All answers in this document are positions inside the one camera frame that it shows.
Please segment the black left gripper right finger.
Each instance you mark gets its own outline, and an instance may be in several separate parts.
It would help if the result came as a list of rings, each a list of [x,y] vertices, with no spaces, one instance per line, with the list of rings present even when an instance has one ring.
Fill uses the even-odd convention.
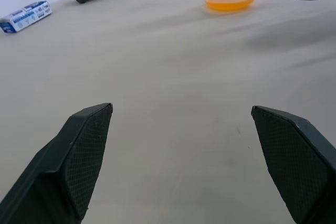
[[[335,223],[335,147],[306,119],[251,110],[268,172],[295,223]]]

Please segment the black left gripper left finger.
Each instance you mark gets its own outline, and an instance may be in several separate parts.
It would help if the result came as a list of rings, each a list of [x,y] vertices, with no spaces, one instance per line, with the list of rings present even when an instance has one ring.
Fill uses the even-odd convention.
[[[101,170],[111,103],[73,114],[1,201],[1,223],[82,223]]]

